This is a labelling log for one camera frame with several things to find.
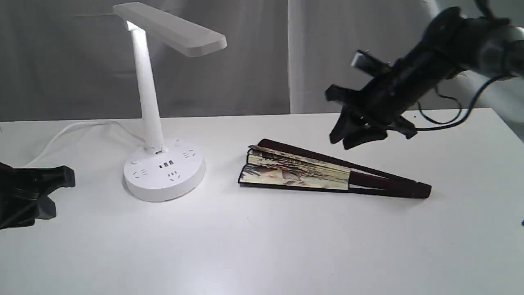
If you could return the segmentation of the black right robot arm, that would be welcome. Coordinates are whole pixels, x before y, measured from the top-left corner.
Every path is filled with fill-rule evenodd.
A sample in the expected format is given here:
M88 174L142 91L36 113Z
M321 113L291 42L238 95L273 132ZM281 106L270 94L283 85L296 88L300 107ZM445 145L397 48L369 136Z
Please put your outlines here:
M523 77L523 28L508 18L496 18L485 1L477 1L483 14L466 18L460 7L441 11L427 26L421 41L389 65L368 52L358 50L352 66L372 77L361 90L329 86L325 98L342 105L339 118L329 134L331 144L342 142L344 149L385 140L388 131L407 139L418 132L437 131L461 125L470 116L480 95L493 82ZM475 93L460 120L429 128L416 127L403 114L418 104L428 91L438 90L445 79L464 71L487 78Z

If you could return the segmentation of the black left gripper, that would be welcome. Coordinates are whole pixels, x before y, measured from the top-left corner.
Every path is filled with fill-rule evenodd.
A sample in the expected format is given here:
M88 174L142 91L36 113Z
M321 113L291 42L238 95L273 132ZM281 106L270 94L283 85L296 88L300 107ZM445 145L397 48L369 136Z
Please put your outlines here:
M19 198L20 181L24 188L38 193L51 193L62 187L75 187L73 169L67 166L55 168L17 168L0 163L1 228L32 226L35 220L52 220L56 206L49 197L25 205Z

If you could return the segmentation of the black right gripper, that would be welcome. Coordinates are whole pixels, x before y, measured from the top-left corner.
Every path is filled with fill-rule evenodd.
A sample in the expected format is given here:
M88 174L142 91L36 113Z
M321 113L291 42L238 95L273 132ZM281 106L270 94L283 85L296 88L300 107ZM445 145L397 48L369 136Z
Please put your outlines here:
M331 144L342 142L346 150L388 137L395 131L407 139L417 134L406 119L393 121L414 105L431 88L451 73L451 63L436 53L409 54L397 60L392 69L373 78L361 90L365 112L384 125L372 125L354 112L359 91L332 84L325 91L329 102L342 106L335 126L329 134Z

